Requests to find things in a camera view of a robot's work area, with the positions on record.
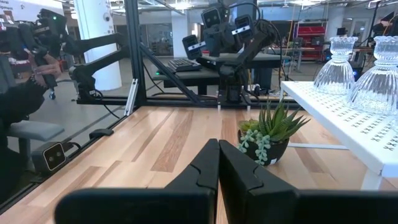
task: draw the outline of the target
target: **white pegboard shelf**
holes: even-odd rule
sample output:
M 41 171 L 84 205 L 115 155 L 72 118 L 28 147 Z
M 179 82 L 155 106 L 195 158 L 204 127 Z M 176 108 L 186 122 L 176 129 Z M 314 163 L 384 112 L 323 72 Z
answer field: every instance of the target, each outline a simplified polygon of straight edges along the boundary
M 282 82 L 285 91 L 331 132 L 368 169 L 383 177 L 398 177 L 398 134 L 394 118 L 345 106 L 346 98 L 316 92 L 313 82 Z

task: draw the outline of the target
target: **black plant pot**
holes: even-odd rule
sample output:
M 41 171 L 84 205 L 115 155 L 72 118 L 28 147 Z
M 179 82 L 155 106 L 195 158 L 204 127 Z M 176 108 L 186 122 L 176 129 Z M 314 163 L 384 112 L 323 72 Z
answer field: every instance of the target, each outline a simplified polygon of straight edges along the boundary
M 241 140 L 241 131 L 238 131 L 238 141 L 242 143 Z M 252 160 L 258 160 L 259 158 L 256 156 L 256 150 L 258 149 L 258 145 L 255 142 L 247 142 L 249 143 L 248 151 L 245 153 Z M 279 159 L 284 155 L 287 145 L 289 143 L 289 139 L 286 139 L 284 142 L 278 144 L 271 144 L 271 148 L 267 149 L 267 158 L 268 160 L 264 161 L 264 166 L 268 166 L 271 163 L 275 164 L 279 161 Z

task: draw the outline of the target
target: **white pillar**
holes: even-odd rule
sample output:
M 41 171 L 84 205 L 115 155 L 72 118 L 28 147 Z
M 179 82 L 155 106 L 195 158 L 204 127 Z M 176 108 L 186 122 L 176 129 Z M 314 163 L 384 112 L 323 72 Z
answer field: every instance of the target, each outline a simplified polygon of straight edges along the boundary
M 191 35 L 191 28 L 189 23 L 189 11 L 184 12 L 182 16 L 172 11 L 172 29 L 173 29 L 173 55 L 174 57 L 187 57 L 185 53 L 182 39 Z
M 344 7 L 329 7 L 325 41 L 337 36 L 337 29 L 343 26 Z
M 109 0 L 75 0 L 80 37 L 82 40 L 114 33 Z M 117 51 L 116 44 L 91 49 L 85 53 L 86 63 Z M 122 86 L 119 62 L 98 70 L 94 74 L 97 90 L 113 90 Z

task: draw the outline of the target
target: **crystal vase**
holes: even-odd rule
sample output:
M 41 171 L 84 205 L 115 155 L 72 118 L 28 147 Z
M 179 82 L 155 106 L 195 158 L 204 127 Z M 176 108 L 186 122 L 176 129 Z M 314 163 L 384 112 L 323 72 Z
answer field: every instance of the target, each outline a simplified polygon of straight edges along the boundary
M 375 37 L 375 66 L 358 79 L 347 96 L 348 106 L 385 115 L 397 114 L 398 37 Z
M 348 62 L 357 37 L 330 38 L 331 60 L 319 71 L 313 85 L 322 93 L 344 95 L 354 85 L 354 74 Z

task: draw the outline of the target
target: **succulent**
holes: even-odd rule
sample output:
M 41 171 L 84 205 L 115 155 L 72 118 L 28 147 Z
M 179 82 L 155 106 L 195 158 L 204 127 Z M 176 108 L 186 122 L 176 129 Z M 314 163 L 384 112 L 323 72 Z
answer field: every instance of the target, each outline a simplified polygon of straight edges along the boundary
M 270 102 L 267 103 L 267 108 L 261 108 L 259 120 L 250 119 L 249 121 L 240 121 L 239 130 L 241 131 L 241 143 L 238 144 L 238 149 L 246 153 L 249 147 L 248 142 L 257 144 L 258 149 L 255 151 L 258 157 L 257 162 L 264 165 L 267 161 L 267 149 L 271 148 L 271 144 L 278 144 L 288 140 L 291 135 L 296 133 L 304 124 L 310 120 L 303 119 L 303 116 L 294 119 L 299 109 L 287 116 L 289 106 L 284 109 L 283 100 L 278 104 L 274 114 L 271 114 Z

